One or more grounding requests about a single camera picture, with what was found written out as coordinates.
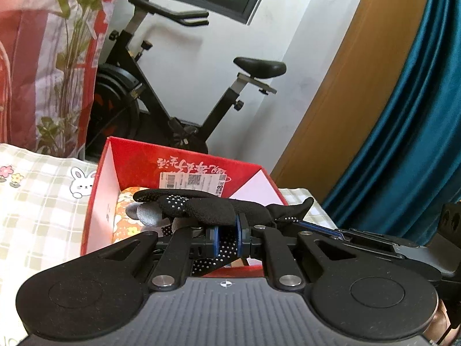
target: plaid bedsheet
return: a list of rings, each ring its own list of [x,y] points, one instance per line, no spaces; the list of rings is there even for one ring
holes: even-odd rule
[[[21,284],[80,255],[89,196],[72,194],[72,168],[88,177],[96,165],[0,144],[0,345],[26,336],[15,308]]]
[[[312,194],[306,189],[279,189],[287,203],[301,204],[305,199],[312,196]],[[304,217],[304,221],[312,222],[320,226],[324,226],[330,229],[336,229],[335,223],[326,214],[318,201],[315,201],[311,209]]]

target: black saddle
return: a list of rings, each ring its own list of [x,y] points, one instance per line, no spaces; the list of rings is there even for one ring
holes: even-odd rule
[[[267,61],[258,59],[248,59],[246,57],[236,57],[234,59],[236,64],[242,70],[250,74],[252,78],[274,78],[286,73],[287,66],[283,62]]]

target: metal rivet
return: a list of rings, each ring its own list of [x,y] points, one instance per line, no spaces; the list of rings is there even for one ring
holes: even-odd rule
[[[284,286],[298,286],[302,280],[300,277],[293,274],[286,274],[278,279],[278,281]]]
[[[152,279],[152,283],[158,287],[168,287],[174,284],[174,278],[167,274],[161,274],[159,276],[155,276]]]

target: floral fabric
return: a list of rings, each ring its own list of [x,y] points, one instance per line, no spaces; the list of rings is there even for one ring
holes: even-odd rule
[[[115,0],[0,0],[0,142],[76,157]]]

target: barcode label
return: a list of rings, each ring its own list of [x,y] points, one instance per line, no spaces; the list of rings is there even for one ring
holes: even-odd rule
[[[174,188],[174,180],[175,176],[167,175],[167,189],[173,189]]]
[[[189,174],[187,179],[188,186],[200,185],[201,174]]]
[[[208,173],[160,173],[160,189],[189,189],[209,192],[221,196],[226,183],[226,174]]]

